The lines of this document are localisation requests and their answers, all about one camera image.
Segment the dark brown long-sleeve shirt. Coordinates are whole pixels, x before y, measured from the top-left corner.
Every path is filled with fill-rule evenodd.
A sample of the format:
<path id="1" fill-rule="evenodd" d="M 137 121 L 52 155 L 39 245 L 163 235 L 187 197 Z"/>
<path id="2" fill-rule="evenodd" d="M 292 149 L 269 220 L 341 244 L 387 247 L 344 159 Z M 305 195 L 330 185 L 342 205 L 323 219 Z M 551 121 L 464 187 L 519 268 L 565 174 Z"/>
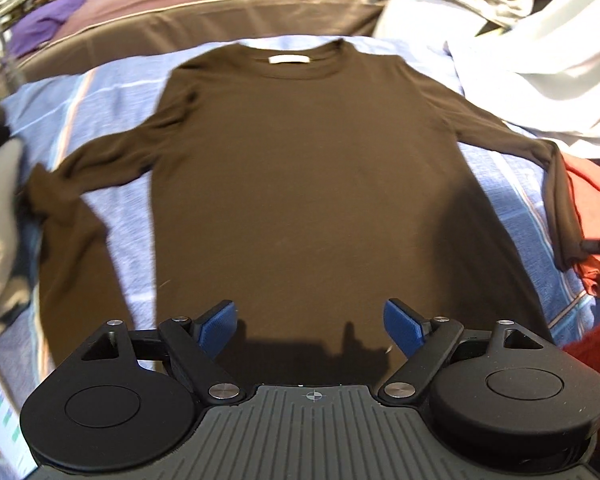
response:
<path id="1" fill-rule="evenodd" d="M 540 336 L 541 300 L 460 151 L 534 162 L 556 266 L 582 260 L 564 159 L 400 56 L 337 40 L 279 63 L 242 44 L 178 66 L 139 126 L 91 140 L 27 184 L 42 224 L 41 323 L 56 362 L 129 321 L 89 192 L 150 179 L 159 320 L 232 300 L 222 354 L 242 384 L 376 385 L 398 365 L 386 300 Z"/>

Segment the orange red garment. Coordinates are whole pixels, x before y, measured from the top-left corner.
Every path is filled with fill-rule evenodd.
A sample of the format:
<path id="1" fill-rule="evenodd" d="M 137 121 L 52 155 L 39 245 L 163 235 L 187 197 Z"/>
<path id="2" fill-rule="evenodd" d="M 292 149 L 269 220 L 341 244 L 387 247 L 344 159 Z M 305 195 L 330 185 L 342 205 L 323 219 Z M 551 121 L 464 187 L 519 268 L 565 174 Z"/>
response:
<path id="1" fill-rule="evenodd" d="M 600 238 L 600 166 L 566 153 L 562 157 L 583 237 L 588 240 Z M 588 255 L 573 267 L 585 290 L 600 298 L 600 255 Z"/>

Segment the blue plaid bed sheet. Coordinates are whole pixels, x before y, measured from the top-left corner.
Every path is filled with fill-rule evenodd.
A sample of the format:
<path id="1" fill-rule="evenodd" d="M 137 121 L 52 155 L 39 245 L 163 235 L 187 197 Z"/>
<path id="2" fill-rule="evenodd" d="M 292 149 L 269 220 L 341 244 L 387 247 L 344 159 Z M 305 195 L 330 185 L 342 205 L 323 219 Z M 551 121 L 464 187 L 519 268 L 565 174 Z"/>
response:
<path id="1" fill-rule="evenodd" d="M 600 374 L 554 346 L 460 150 L 565 163 L 396 55 L 230 44 L 141 125 L 36 167 L 56 368 L 0 449 L 28 479 L 593 479 Z"/>

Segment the white crumpled duvet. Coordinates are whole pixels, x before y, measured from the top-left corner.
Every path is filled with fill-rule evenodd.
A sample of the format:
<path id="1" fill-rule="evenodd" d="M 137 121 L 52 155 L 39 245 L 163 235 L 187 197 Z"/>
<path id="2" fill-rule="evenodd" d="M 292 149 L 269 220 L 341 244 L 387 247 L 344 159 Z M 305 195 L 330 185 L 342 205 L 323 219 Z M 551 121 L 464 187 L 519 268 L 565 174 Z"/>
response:
<path id="1" fill-rule="evenodd" d="M 374 36 L 446 53 L 470 102 L 600 159 L 600 0 L 535 0 L 510 27 L 453 0 L 388 0 Z"/>

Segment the brown and mauve mattress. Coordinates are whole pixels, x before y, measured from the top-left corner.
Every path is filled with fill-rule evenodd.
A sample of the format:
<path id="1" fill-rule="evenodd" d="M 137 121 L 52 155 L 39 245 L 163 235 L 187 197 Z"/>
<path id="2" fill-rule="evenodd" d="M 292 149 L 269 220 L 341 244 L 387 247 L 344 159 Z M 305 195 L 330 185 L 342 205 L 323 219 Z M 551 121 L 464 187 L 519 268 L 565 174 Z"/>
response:
<path id="1" fill-rule="evenodd" d="M 370 35 L 385 0 L 85 0 L 41 47 L 21 55 L 28 81 L 207 42 L 282 35 Z"/>

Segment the purple cloth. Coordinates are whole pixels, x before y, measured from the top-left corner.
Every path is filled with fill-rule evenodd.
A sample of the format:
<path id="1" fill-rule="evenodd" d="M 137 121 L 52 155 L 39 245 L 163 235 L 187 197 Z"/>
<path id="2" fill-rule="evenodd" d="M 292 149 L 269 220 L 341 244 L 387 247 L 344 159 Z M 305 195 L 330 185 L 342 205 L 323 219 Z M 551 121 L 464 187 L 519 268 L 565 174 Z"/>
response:
<path id="1" fill-rule="evenodd" d="M 53 0 L 26 14 L 10 29 L 8 52 L 22 58 L 49 42 L 86 0 Z"/>

